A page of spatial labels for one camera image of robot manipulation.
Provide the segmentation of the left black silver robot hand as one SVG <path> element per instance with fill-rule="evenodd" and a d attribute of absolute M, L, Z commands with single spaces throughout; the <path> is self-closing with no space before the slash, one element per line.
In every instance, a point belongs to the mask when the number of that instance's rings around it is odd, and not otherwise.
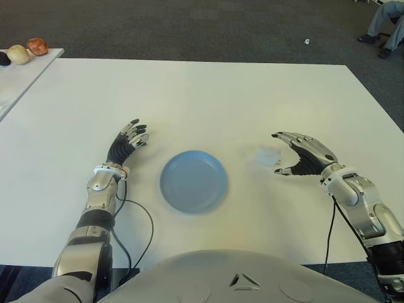
<path fill-rule="evenodd" d="M 108 150 L 106 162 L 122 166 L 135 150 L 146 145 L 149 138 L 147 125 L 139 122 L 139 119 L 134 119 L 118 132 Z"/>

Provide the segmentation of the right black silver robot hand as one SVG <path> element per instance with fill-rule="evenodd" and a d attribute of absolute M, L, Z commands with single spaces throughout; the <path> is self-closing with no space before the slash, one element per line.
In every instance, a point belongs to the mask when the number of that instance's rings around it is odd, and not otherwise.
<path fill-rule="evenodd" d="M 299 156 L 294 166 L 276 169 L 278 175 L 321 175 L 325 168 L 338 162 L 329 148 L 308 135 L 281 131 L 271 136 L 282 140 Z"/>

